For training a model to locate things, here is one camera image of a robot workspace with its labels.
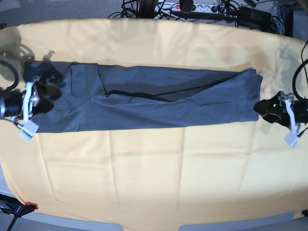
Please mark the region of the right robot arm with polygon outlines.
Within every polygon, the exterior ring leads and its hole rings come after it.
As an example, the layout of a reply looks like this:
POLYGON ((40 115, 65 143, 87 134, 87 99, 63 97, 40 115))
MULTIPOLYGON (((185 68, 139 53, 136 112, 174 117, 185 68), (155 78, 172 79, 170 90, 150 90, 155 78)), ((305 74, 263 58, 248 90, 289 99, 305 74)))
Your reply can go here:
POLYGON ((1 118, 30 119, 54 108, 54 101, 62 96, 60 88, 65 86, 64 75, 54 65, 49 62, 26 62, 23 72, 26 87, 20 91, 16 89, 19 83, 16 69, 5 61, 0 63, 14 74, 14 83, 0 89, 1 118))

